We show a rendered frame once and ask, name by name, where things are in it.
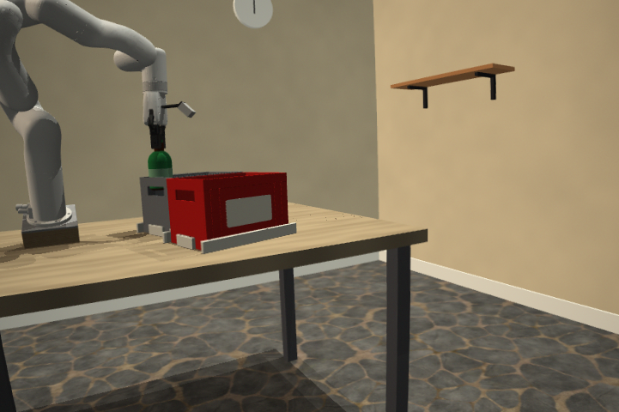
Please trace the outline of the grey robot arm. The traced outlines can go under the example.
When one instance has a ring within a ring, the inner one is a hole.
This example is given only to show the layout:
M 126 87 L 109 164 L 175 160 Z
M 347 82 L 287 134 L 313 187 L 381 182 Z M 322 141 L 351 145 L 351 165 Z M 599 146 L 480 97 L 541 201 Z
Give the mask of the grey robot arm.
M 80 45 L 116 50 L 113 60 L 119 69 L 142 72 L 143 92 L 167 91 L 167 58 L 136 31 L 101 20 L 69 0 L 0 0 L 0 106 L 24 140 L 30 199 L 15 209 L 27 213 L 31 225 L 53 227 L 72 217 L 65 205 L 61 129 L 40 105 L 38 90 L 15 49 L 21 28 L 41 23 Z

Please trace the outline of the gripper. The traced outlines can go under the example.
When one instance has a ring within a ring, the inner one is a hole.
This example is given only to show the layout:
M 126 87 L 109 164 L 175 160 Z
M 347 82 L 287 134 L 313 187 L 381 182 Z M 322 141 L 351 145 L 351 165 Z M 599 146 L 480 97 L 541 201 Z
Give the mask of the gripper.
M 151 148 L 161 148 L 161 140 L 166 148 L 167 109 L 161 106 L 167 104 L 167 91 L 151 90 L 143 94 L 143 123 L 150 129 Z

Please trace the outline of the green bottle with dark red label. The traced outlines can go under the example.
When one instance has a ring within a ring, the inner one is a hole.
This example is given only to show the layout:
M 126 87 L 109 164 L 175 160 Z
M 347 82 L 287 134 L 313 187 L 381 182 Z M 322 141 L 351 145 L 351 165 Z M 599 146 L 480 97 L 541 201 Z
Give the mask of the green bottle with dark red label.
M 164 151 L 164 143 L 161 140 L 161 148 L 155 148 L 148 158 L 149 178 L 173 178 L 173 166 L 171 156 Z M 162 191 L 163 187 L 149 187 L 152 191 Z

